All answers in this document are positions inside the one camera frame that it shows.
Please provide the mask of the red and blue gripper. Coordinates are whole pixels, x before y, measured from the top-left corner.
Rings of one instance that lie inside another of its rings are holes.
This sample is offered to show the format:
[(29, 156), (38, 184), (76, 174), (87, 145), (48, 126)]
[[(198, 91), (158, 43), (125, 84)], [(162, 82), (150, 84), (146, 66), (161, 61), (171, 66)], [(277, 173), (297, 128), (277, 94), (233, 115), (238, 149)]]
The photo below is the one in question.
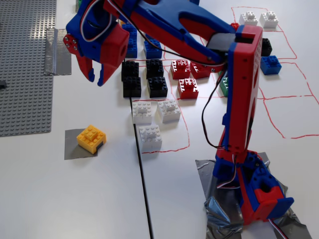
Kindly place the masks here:
[(67, 23), (63, 42), (77, 58), (85, 78), (94, 81), (92, 62), (101, 63), (97, 85), (103, 86), (126, 54), (129, 33), (117, 22), (116, 10), (104, 1), (83, 1)]

